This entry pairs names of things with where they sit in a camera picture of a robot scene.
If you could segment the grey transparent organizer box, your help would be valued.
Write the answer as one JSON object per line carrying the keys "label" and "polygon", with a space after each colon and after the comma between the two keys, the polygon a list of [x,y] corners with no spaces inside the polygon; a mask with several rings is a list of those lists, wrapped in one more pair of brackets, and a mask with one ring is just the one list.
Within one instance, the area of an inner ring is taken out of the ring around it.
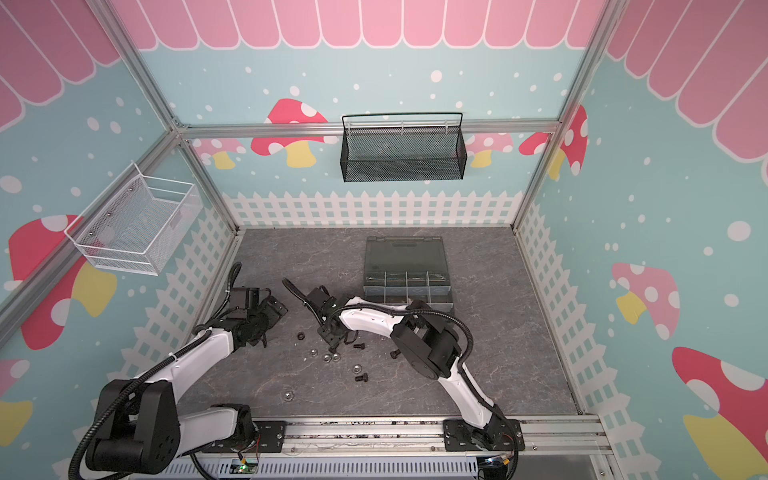
{"label": "grey transparent organizer box", "polygon": [[372,303],[406,305],[421,301],[454,311],[443,239],[369,237],[366,240],[363,298]]}

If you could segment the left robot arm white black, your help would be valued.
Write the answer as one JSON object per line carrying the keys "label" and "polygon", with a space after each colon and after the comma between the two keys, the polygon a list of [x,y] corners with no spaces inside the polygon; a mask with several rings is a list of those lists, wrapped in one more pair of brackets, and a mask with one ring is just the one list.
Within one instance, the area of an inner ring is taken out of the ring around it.
{"label": "left robot arm white black", "polygon": [[104,472],[108,479],[159,474],[176,458],[193,464],[209,446],[238,454],[258,447],[263,436],[245,404],[219,403],[181,415],[178,401],[214,365],[241,347],[266,345],[266,333],[286,314],[270,290],[238,287],[242,269],[230,268],[225,296],[214,314],[193,330],[192,339],[144,373],[109,382],[100,392],[92,425],[69,463],[67,476],[81,470]]}

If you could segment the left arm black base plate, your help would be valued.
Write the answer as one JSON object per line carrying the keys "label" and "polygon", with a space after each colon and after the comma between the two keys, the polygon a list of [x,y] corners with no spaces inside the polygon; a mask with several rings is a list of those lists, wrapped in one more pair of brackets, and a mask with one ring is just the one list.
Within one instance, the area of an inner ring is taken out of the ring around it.
{"label": "left arm black base plate", "polygon": [[219,440],[205,446],[203,453],[266,454],[281,453],[286,440],[287,422],[282,420],[254,420],[255,436],[252,441],[234,443]]}

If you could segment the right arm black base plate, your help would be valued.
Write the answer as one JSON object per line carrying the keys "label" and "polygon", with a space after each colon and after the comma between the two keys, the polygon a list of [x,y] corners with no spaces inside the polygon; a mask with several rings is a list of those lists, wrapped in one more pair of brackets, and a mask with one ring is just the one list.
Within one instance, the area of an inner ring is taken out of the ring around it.
{"label": "right arm black base plate", "polygon": [[501,421],[493,416],[483,428],[474,427],[462,419],[443,421],[444,447],[449,452],[524,451],[525,441],[518,420]]}

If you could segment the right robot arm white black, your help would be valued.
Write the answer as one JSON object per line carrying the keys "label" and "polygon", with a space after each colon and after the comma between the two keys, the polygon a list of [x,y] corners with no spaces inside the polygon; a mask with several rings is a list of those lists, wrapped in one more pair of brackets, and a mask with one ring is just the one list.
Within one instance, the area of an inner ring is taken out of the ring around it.
{"label": "right robot arm white black", "polygon": [[323,286],[305,294],[287,278],[282,284],[314,316],[330,353],[352,332],[387,337],[417,373],[438,382],[456,404],[464,442],[486,451],[524,450],[519,425],[485,395],[466,368],[474,338],[461,320],[423,301],[388,306],[360,297],[337,299]]}

